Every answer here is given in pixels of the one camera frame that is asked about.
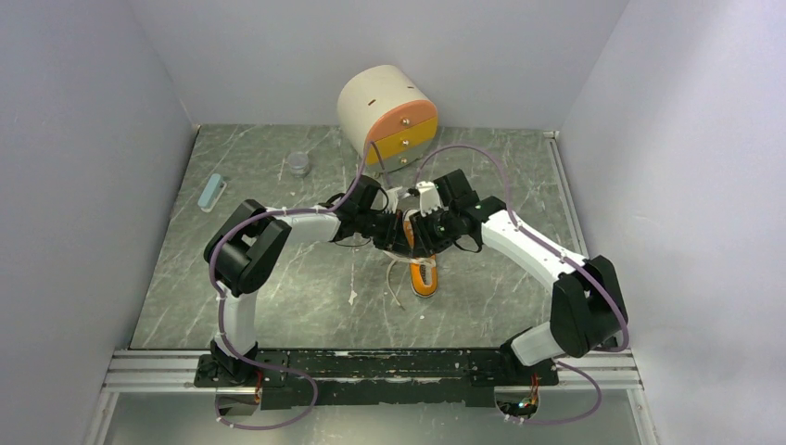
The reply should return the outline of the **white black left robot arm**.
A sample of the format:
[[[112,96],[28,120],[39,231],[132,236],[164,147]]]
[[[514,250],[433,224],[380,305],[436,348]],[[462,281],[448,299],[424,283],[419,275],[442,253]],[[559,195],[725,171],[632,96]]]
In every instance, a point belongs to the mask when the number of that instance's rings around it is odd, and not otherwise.
[[[224,378],[242,386],[260,367],[256,298],[288,245],[337,243],[359,235],[395,258],[412,258],[405,217],[394,202],[397,196],[361,175],[347,191],[312,207],[266,208],[254,199],[238,206],[204,252],[219,303],[218,332],[211,340],[210,355]]]

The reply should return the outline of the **light blue eraser block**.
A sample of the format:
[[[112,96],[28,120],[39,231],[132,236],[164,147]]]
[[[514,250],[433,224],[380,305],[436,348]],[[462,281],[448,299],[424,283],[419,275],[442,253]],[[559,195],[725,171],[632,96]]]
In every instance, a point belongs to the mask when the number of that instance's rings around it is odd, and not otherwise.
[[[197,201],[199,209],[206,213],[212,212],[226,186],[227,183],[224,177],[219,173],[213,173],[209,177]]]

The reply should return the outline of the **round cream drawer cabinet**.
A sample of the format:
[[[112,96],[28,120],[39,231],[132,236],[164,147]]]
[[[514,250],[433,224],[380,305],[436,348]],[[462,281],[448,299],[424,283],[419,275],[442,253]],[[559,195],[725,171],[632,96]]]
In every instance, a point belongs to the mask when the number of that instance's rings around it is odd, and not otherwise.
[[[394,65],[352,77],[336,103],[339,126],[373,172],[394,172],[420,158],[437,135],[437,106]]]

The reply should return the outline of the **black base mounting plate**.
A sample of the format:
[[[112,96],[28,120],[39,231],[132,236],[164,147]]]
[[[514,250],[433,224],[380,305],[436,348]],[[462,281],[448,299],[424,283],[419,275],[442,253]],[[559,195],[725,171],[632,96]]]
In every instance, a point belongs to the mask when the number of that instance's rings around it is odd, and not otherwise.
[[[493,407],[495,391],[553,387],[552,360],[526,366],[507,350],[472,349],[259,349],[257,365],[218,349],[199,357],[193,384],[223,394],[261,391],[263,410],[319,406],[464,403]]]

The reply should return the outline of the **aluminium rail frame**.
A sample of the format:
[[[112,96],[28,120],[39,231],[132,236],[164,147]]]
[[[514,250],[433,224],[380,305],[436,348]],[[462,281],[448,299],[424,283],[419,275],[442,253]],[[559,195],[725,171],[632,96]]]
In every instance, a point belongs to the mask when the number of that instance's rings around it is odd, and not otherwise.
[[[144,394],[199,394],[210,395],[214,399],[216,422],[229,429],[239,430],[242,424],[238,415],[243,410],[260,407],[261,391],[252,394],[245,391],[223,394],[216,388],[197,388],[193,384],[197,362],[207,354],[200,350],[119,350],[110,363],[108,375],[99,397],[99,405],[94,420],[88,429],[86,442],[102,444],[105,442],[118,400],[125,393]],[[539,392],[543,388],[567,388],[593,390],[602,394],[606,389],[623,390],[628,395],[630,410],[636,426],[637,436],[643,444],[657,441],[652,420],[646,412],[643,399],[643,384],[631,350],[616,347],[606,348],[604,342],[599,348],[580,358],[559,356],[550,359],[556,366],[559,382],[553,387],[532,385],[527,392],[517,392],[511,387],[495,391],[496,404],[491,407],[507,420],[521,425],[536,423],[535,409],[539,403]],[[386,404],[358,406],[400,406],[418,404]],[[298,407],[301,422],[316,407],[311,402],[306,407]]]

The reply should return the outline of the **orange canvas sneaker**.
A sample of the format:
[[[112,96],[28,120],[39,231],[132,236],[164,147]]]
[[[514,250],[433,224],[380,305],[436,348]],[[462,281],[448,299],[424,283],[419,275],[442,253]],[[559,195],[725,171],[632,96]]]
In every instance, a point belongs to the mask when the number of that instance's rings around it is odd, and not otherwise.
[[[403,229],[410,248],[415,245],[415,236],[410,217],[417,213],[417,209],[408,209],[404,212]],[[409,264],[412,292],[419,298],[431,298],[437,292],[437,257],[432,255],[426,260]]]

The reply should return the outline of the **small clear round jar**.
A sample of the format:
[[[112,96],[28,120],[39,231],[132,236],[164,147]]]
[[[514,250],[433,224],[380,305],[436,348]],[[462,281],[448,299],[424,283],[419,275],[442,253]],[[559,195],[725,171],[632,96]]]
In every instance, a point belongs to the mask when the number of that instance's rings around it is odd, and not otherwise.
[[[294,177],[304,178],[311,171],[311,161],[305,152],[292,152],[286,158],[290,173]]]

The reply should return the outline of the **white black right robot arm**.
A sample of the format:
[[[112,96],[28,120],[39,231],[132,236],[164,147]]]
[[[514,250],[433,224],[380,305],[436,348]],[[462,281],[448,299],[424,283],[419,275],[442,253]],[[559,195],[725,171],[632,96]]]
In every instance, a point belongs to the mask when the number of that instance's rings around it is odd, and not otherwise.
[[[536,278],[551,293],[548,321],[507,340],[502,376],[524,383],[536,364],[559,356],[580,358],[628,326],[614,265],[563,248],[525,223],[498,197],[479,198],[463,171],[409,189],[419,200],[409,215],[413,254],[431,257],[471,237],[478,250],[490,248]]]

